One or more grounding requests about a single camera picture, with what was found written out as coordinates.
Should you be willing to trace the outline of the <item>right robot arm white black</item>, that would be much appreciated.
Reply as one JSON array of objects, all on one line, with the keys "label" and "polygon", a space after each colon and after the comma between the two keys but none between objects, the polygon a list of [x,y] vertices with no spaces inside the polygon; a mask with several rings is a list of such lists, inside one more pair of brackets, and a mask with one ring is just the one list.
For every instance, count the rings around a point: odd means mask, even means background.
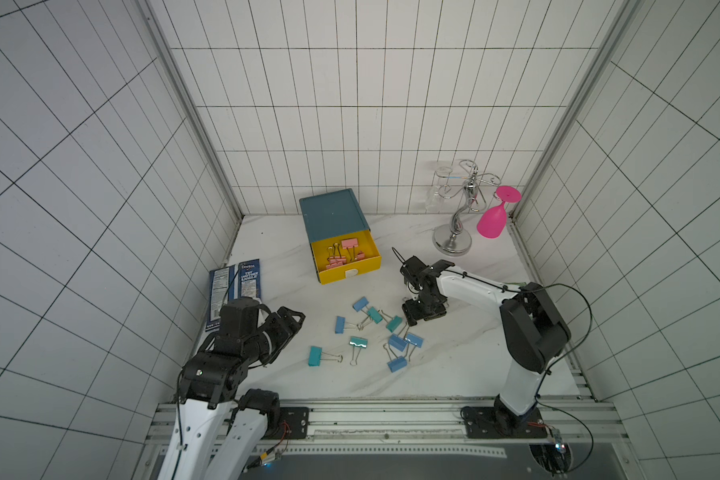
[{"label": "right robot arm white black", "polygon": [[537,395],[547,371],[571,339],[546,288],[533,282],[511,287],[470,274],[447,260],[427,265],[416,256],[402,262],[400,273],[414,294],[402,304],[411,327],[444,317],[452,299],[499,315],[512,362],[488,418],[500,436],[514,437],[523,431],[538,412]]}]

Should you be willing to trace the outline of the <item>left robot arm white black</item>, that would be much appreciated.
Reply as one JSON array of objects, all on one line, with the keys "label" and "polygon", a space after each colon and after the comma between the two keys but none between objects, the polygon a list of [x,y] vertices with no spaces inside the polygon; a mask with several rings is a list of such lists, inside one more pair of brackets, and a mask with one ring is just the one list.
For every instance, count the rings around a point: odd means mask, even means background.
[{"label": "left robot arm white black", "polygon": [[238,388],[254,367],[273,363],[306,316],[271,310],[255,298],[221,306],[220,323],[177,377],[175,422],[161,479],[236,479],[269,463],[275,448],[254,452],[265,438],[288,438],[277,393]]}]

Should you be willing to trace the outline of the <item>yellow top drawer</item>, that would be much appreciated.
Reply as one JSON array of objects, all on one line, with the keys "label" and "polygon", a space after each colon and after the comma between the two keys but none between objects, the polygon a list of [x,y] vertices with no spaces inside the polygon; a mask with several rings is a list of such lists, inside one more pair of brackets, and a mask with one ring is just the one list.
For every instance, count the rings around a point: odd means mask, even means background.
[{"label": "yellow top drawer", "polygon": [[312,242],[310,247],[322,285],[370,273],[382,265],[370,230]]}]

